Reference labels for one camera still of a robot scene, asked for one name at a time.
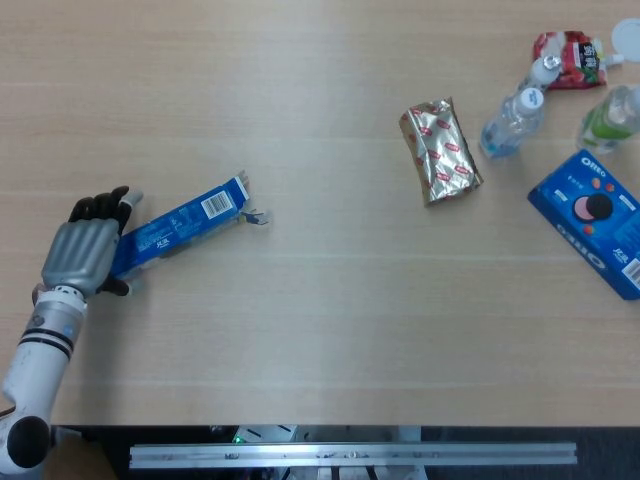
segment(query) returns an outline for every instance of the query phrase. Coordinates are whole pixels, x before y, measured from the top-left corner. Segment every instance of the robotic hand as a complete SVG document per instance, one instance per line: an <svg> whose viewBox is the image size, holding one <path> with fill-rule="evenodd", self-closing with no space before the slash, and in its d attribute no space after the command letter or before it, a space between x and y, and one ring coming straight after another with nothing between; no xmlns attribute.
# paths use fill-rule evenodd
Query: robotic hand
<svg viewBox="0 0 640 480"><path fill-rule="evenodd" d="M129 285L109 271L141 199L129 187L84 198L56 233L42 268L44 287L34 290L33 315L3 384L14 407L0 412L0 477L29 471L47 455L51 410L87 315L86 299L102 291L129 294Z"/></svg>

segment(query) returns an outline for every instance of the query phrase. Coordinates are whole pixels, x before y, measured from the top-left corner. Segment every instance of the blue box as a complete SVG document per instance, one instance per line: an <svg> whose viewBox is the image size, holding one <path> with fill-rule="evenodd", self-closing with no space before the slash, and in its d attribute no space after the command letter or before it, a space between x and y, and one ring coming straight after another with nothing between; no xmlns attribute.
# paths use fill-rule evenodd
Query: blue box
<svg viewBox="0 0 640 480"><path fill-rule="evenodd" d="M249 200L243 178L246 177L241 173L124 235L116 249L111 273L118 278L132 276L153 260L174 254L178 247L190 245L237 220Z"/></svg>
<svg viewBox="0 0 640 480"><path fill-rule="evenodd" d="M588 151L528 198L622 298L640 298L640 204Z"/></svg>

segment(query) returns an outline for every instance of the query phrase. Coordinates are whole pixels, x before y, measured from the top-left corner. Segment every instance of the gold foil package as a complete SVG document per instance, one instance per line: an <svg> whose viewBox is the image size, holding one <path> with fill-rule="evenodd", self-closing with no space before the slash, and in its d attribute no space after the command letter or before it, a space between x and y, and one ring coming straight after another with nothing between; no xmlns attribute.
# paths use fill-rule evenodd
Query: gold foil package
<svg viewBox="0 0 640 480"><path fill-rule="evenodd" d="M483 180L451 98L411 107L399 123L418 169L425 206L480 186Z"/></svg>

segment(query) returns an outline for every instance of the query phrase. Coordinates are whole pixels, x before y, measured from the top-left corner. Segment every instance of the barcode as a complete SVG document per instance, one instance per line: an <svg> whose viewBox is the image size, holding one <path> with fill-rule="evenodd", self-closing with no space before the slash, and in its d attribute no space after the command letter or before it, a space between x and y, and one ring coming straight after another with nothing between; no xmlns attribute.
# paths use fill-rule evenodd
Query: barcode
<svg viewBox="0 0 640 480"><path fill-rule="evenodd" d="M622 273L640 290L640 260L634 258L622 270Z"/></svg>
<svg viewBox="0 0 640 480"><path fill-rule="evenodd" d="M231 210L231 201L229 200L227 192L216 193L212 197L209 197L206 200L200 202L200 205L202 205L204 213L207 214L209 220L217 217L227 210Z"/></svg>

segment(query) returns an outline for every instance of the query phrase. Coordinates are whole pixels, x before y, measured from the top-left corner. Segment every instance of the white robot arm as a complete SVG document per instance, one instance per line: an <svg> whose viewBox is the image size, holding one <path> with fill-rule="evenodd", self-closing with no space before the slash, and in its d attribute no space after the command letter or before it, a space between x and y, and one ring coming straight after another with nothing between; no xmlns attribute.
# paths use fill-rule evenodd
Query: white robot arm
<svg viewBox="0 0 640 480"><path fill-rule="evenodd" d="M85 198L58 230L42 269L45 291L18 344L2 392L14 407L0 413L0 477L38 467L50 446L50 418L64 371L87 315L86 298L129 286L109 274L122 230L140 192L120 187Z"/></svg>

